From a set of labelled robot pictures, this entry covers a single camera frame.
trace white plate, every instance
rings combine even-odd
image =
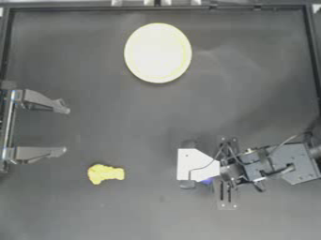
[[[177,79],[191,63],[191,45],[182,31],[165,23],[151,23],[135,30],[125,49],[133,74],[150,83]]]

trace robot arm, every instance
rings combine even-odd
[[[237,139],[222,138],[218,152],[210,157],[193,141],[178,149],[177,180],[181,188],[194,188],[196,182],[209,184],[214,190],[218,209],[237,209],[238,189],[253,185],[265,191],[265,181],[282,178],[292,185],[321,177],[317,159],[321,146],[305,142],[282,142],[278,146],[238,152]]]

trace black table surface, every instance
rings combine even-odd
[[[190,69],[174,82],[142,82],[123,58],[133,31],[177,26]],[[277,144],[319,115],[300,11],[18,12],[8,79],[63,98],[71,114],[19,111],[16,144],[67,146],[60,158],[16,166],[0,183],[0,239],[312,239],[321,225],[321,182],[241,192],[218,211],[206,187],[175,180],[179,143],[213,153],[217,136],[241,148]],[[126,169],[95,187],[94,163]]]

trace yellow sponge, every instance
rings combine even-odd
[[[125,180],[126,172],[122,168],[114,168],[102,164],[95,164],[89,168],[89,178],[94,185],[99,185],[105,180]]]

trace white robot part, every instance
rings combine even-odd
[[[196,148],[179,148],[177,160],[177,180],[204,180],[220,175],[220,161]]]

